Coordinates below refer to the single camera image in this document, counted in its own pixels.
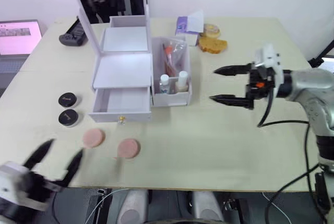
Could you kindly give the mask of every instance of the jar lid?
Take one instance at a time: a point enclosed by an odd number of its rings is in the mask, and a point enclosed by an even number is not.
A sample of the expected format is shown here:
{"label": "jar lid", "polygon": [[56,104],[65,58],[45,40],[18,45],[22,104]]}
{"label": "jar lid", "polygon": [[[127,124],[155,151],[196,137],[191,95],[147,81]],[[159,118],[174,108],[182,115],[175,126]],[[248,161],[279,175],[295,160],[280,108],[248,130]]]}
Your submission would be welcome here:
{"label": "jar lid", "polygon": [[58,121],[64,126],[72,126],[78,120],[79,116],[73,109],[67,109],[59,115]]}
{"label": "jar lid", "polygon": [[65,108],[72,107],[76,102],[77,97],[72,92],[67,92],[58,99],[58,103]]}

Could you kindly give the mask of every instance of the table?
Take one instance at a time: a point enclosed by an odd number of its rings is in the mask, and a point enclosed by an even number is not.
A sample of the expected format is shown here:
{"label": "table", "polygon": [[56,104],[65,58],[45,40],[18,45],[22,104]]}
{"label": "table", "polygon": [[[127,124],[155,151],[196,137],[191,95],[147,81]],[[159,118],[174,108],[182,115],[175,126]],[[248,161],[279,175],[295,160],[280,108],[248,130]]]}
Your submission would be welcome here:
{"label": "table", "polygon": [[[49,138],[50,152],[35,170],[49,179],[61,178],[67,164],[83,147],[90,128],[105,131],[106,140],[84,152],[72,187],[137,187],[180,190],[276,191],[305,171],[305,125],[282,124],[257,128],[266,101],[253,111],[227,107],[208,99],[220,93],[243,96],[247,75],[223,77],[212,71],[225,65],[246,64],[265,42],[274,44],[285,69],[309,68],[300,50],[274,18],[208,18],[221,28],[228,49],[218,55],[190,48],[193,79],[192,103],[186,107],[152,108],[150,123],[95,123],[91,90],[94,53],[82,47],[61,45],[58,36],[75,18],[57,20],[43,36],[0,99],[0,162],[22,163]],[[173,18],[151,20],[152,36],[172,36]],[[73,128],[57,119],[63,108],[58,97],[71,91],[81,98],[76,110],[82,121]],[[297,103],[275,99],[267,121],[306,116]],[[117,159],[117,145],[133,137],[141,144],[132,160]],[[317,162],[315,137],[310,136],[311,166]],[[307,191],[304,180],[288,188]]]}

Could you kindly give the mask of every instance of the drawer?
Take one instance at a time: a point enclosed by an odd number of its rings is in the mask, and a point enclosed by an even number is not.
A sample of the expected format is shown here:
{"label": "drawer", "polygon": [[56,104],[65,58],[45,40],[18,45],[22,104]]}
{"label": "drawer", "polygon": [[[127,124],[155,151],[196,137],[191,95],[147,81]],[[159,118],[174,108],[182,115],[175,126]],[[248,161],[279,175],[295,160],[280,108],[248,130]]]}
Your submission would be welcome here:
{"label": "drawer", "polygon": [[150,99],[149,87],[97,89],[89,115],[95,122],[149,121]]}

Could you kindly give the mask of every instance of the mirror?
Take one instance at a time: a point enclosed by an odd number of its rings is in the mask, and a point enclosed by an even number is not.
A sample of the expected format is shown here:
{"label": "mirror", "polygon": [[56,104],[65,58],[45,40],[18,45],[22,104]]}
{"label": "mirror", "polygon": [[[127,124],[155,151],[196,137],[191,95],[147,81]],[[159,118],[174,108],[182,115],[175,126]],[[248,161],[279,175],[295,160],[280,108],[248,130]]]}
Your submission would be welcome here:
{"label": "mirror", "polygon": [[148,50],[144,0],[80,0],[80,2],[102,51]]}

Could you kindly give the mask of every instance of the round makeup sponge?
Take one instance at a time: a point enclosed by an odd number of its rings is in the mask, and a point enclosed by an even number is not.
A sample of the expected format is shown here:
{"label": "round makeup sponge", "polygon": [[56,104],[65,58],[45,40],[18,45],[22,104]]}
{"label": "round makeup sponge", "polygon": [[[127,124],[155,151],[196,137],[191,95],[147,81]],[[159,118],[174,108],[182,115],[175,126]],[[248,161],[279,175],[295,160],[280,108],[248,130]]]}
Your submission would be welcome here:
{"label": "round makeup sponge", "polygon": [[98,128],[89,129],[82,138],[86,148],[97,147],[104,141],[104,132]]}
{"label": "round makeup sponge", "polygon": [[138,141],[135,139],[125,139],[118,145],[117,157],[130,159],[136,157],[139,151]]}

